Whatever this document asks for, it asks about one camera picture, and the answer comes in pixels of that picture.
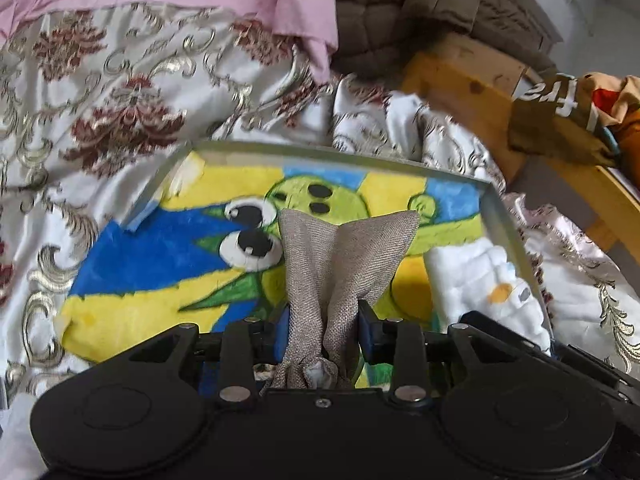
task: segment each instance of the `screw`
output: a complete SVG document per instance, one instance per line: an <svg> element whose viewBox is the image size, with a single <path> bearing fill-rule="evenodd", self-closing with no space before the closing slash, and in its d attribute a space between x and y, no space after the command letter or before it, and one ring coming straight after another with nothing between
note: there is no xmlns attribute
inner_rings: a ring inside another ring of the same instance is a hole
<svg viewBox="0 0 640 480"><path fill-rule="evenodd" d="M394 395L405 402L418 402L423 400L427 396L427 392L424 388L416 386L415 384L408 384L406 386L400 386L396 388Z"/></svg>
<svg viewBox="0 0 640 480"><path fill-rule="evenodd" d="M321 397L320 399L316 399L316 406L318 408L328 408L331 406L331 400Z"/></svg>
<svg viewBox="0 0 640 480"><path fill-rule="evenodd" d="M226 402L242 402L251 397L251 392L244 386L227 386L220 390L220 399Z"/></svg>

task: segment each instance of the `white towel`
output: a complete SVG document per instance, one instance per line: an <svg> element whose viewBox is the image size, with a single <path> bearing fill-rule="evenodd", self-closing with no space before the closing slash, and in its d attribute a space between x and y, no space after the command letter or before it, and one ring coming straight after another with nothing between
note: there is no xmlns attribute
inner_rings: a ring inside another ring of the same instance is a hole
<svg viewBox="0 0 640 480"><path fill-rule="evenodd" d="M443 330L477 310L549 352L542 307L529 284L516 275L504 248L480 238L463 246L433 248L424 263Z"/></svg>

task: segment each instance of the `brown quilted jacket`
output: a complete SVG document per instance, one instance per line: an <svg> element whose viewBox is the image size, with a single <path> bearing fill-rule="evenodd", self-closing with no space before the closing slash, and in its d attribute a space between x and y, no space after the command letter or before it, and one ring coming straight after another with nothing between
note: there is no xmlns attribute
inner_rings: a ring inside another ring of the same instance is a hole
<svg viewBox="0 0 640 480"><path fill-rule="evenodd" d="M557 33L534 0L336 0L339 47L333 66L377 78L397 72L442 27L465 32L555 73L546 56Z"/></svg>

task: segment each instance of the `green spike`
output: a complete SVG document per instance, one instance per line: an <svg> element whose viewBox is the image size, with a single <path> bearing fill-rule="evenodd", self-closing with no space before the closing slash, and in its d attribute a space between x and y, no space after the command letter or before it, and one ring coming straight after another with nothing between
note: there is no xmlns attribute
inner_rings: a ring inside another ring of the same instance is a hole
<svg viewBox="0 0 640 480"><path fill-rule="evenodd" d="M220 244L227 235L228 234L200 238L199 240L196 240L196 245L210 253L220 254Z"/></svg>
<svg viewBox="0 0 640 480"><path fill-rule="evenodd" d="M235 301L258 300L261 297L262 287L260 286L260 276L252 272L250 274L241 274L226 285L214 290L206 298L180 307L178 312L212 308Z"/></svg>
<svg viewBox="0 0 640 480"><path fill-rule="evenodd" d="M203 211L205 215L214 216L215 218L223 218L226 220L225 206L217 205L209 207Z"/></svg>

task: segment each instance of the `painting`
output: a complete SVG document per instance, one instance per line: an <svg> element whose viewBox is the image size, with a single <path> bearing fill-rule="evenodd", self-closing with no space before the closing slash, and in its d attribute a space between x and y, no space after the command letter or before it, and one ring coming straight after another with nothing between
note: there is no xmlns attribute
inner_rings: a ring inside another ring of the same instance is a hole
<svg viewBox="0 0 640 480"><path fill-rule="evenodd" d="M180 322L221 332L233 320L265 318L286 298L284 208L333 224L417 211L414 241L374 310L426 327L431 292L422 254L482 236L472 184L316 162L201 167L135 230L110 222L100 234L59 315L66 349L100 362Z"/></svg>

